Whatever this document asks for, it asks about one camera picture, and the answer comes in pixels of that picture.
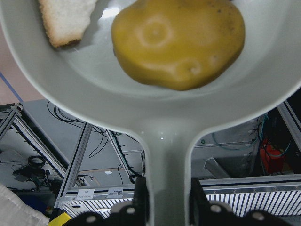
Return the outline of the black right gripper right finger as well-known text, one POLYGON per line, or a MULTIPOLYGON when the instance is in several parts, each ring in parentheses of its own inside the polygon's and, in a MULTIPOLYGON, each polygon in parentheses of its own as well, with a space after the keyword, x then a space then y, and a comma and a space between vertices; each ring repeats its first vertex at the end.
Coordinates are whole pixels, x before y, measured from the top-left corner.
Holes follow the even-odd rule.
POLYGON ((234 226, 231 207, 221 201, 209 201, 198 179, 191 179, 189 221, 193 226, 234 226))

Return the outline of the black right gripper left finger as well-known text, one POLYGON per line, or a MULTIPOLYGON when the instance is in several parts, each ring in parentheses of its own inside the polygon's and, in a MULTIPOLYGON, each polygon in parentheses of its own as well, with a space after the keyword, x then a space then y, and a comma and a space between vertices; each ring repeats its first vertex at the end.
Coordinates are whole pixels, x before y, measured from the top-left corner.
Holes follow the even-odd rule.
POLYGON ((149 220, 149 192, 146 178, 135 182, 134 196, 131 201, 115 204, 111 208, 111 226, 146 226, 149 220))

